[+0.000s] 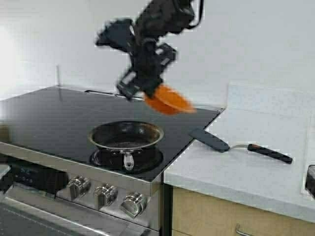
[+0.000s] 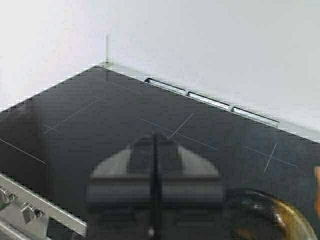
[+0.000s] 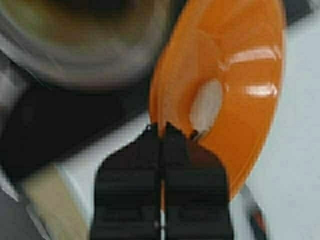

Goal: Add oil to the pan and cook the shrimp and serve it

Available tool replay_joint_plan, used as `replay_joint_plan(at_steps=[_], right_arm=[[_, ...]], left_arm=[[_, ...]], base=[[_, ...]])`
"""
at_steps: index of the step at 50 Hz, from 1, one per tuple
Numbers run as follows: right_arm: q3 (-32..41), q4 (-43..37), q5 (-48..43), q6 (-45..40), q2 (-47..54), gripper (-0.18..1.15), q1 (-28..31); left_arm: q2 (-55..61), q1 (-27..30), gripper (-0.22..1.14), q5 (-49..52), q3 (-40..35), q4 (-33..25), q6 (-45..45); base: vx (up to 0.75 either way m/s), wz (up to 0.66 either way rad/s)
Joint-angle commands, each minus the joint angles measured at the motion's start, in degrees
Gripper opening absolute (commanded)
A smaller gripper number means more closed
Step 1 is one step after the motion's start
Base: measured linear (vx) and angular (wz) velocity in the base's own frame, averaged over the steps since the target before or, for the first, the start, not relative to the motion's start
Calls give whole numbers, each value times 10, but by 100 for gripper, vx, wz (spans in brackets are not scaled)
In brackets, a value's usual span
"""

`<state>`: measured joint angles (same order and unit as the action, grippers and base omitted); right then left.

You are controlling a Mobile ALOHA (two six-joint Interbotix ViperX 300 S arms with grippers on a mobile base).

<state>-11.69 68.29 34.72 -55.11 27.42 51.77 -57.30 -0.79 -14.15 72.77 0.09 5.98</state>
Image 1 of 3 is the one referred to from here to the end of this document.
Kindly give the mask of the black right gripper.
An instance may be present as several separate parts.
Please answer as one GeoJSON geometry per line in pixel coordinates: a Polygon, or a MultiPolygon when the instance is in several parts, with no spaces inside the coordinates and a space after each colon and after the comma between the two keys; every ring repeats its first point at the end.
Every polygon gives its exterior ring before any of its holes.
{"type": "Polygon", "coordinates": [[[158,40],[152,37],[137,40],[135,35],[131,46],[132,68],[119,78],[116,88],[126,99],[133,99],[141,92],[153,96],[163,82],[162,71],[177,59],[177,50],[166,43],[158,46],[158,40]]]}

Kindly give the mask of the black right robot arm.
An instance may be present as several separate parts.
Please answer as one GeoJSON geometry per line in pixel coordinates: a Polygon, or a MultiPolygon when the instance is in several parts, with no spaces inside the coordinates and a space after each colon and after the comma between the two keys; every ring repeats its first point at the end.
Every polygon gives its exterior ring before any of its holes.
{"type": "Polygon", "coordinates": [[[136,21],[119,20],[113,24],[113,38],[129,54],[130,67],[117,82],[117,89],[127,100],[138,92],[153,97],[162,84],[162,73],[177,57],[177,51],[159,40],[167,34],[191,29],[194,20],[190,0],[152,0],[136,21]]]}

